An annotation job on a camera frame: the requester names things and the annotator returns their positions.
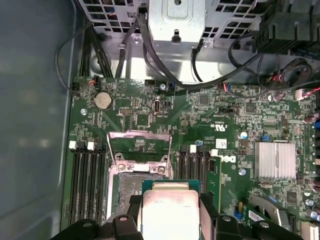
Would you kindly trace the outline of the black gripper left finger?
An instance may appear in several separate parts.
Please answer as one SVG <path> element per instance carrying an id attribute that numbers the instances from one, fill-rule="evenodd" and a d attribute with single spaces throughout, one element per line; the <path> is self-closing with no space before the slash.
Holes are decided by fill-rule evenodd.
<path id="1" fill-rule="evenodd" d="M 138 214 L 141 195 L 132 195 L 127 214 L 115 215 L 111 222 L 99 225 L 95 220 L 79 220 L 52 237 L 53 240 L 141 240 Z"/>

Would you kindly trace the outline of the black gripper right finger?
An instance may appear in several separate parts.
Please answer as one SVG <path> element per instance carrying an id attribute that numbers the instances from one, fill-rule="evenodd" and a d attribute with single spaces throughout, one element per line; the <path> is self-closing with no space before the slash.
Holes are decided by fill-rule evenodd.
<path id="1" fill-rule="evenodd" d="M 201 193 L 199 197 L 199 225 L 206 240 L 301 240 L 289 230 L 269 221 L 259 220 L 251 227 L 232 216 L 221 215 L 213 203 L 213 196 Z"/>

